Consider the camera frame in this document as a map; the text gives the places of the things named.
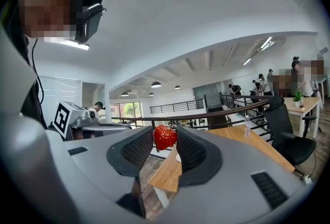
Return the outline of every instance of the window blinds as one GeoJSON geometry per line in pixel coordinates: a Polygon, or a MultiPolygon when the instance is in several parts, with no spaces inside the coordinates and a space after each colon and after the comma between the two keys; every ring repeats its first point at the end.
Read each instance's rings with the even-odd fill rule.
{"type": "MultiPolygon", "coordinates": [[[[41,104],[47,126],[54,121],[60,100],[72,102],[81,106],[81,81],[73,81],[52,77],[40,77],[44,90],[44,100],[41,104]]],[[[42,98],[39,88],[39,100],[42,98]]]]}

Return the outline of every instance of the window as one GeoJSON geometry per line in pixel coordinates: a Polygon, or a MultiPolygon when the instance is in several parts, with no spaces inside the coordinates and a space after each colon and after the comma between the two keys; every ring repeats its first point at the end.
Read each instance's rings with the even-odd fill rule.
{"type": "MultiPolygon", "coordinates": [[[[127,103],[118,103],[110,104],[111,116],[118,118],[140,118],[142,117],[141,112],[141,103],[140,102],[127,102],[127,103]]],[[[114,123],[119,123],[121,120],[113,119],[114,123]]],[[[144,126],[143,121],[138,120],[132,125],[144,126]]]]}

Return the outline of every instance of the water bottle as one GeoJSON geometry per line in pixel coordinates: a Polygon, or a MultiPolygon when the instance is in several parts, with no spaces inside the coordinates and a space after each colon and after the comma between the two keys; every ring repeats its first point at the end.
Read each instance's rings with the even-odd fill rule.
{"type": "Polygon", "coordinates": [[[245,136],[249,136],[250,135],[250,118],[248,115],[245,116],[245,136]]]}

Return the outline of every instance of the wooden floor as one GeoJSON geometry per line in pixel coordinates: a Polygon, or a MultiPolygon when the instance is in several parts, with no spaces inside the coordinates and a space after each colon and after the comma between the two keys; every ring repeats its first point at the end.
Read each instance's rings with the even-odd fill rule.
{"type": "MultiPolygon", "coordinates": [[[[290,116],[290,120],[293,126],[294,133],[297,135],[299,132],[299,118],[296,116],[290,116]]],[[[318,131],[315,141],[317,147],[315,152],[302,164],[297,166],[298,169],[303,171],[305,174],[311,174],[313,181],[316,181],[325,166],[329,155],[330,155],[330,100],[326,99],[324,104],[324,109],[320,112],[319,126],[323,133],[318,131]]],[[[310,127],[310,132],[307,134],[307,138],[312,139],[312,132],[314,128],[314,123],[310,127]]],[[[156,172],[160,167],[163,160],[154,157],[149,157],[145,162],[142,170],[140,171],[140,181],[142,189],[142,197],[144,201],[144,206],[146,210],[147,219],[155,219],[162,213],[163,207],[153,189],[147,182],[148,179],[156,172]]],[[[174,199],[175,195],[167,193],[168,198],[174,199]]]]}

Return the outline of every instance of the black office chair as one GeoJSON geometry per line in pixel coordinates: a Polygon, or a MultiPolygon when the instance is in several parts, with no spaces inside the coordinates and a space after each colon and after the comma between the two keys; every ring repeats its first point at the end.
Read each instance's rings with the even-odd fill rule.
{"type": "MultiPolygon", "coordinates": [[[[316,147],[316,142],[311,139],[296,137],[293,134],[292,125],[284,98],[275,95],[268,99],[269,108],[264,116],[274,136],[272,147],[276,149],[292,165],[303,163],[310,157],[316,147]]],[[[316,117],[307,116],[303,120],[313,120],[316,117]]]]}

